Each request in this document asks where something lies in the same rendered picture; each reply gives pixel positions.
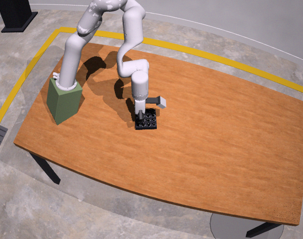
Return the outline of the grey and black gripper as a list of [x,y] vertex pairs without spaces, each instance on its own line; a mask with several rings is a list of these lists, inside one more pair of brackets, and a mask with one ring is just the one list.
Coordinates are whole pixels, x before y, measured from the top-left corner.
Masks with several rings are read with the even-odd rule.
[[136,100],[134,98],[134,108],[135,108],[135,114],[138,115],[138,117],[137,117],[138,122],[144,122],[146,99],[144,99],[144,100]]

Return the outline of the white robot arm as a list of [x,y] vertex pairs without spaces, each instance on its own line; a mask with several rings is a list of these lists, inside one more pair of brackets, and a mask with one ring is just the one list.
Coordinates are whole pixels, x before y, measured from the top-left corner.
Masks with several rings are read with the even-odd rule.
[[93,0],[77,24],[74,32],[65,43],[65,52],[60,73],[53,73],[56,86],[63,91],[71,91],[76,85],[76,74],[81,59],[83,47],[92,39],[102,23],[104,12],[121,9],[124,43],[116,56],[117,71],[120,77],[131,77],[132,96],[136,100],[148,97],[149,62],[138,59],[123,62],[126,52],[143,42],[142,20],[145,9],[135,0]]

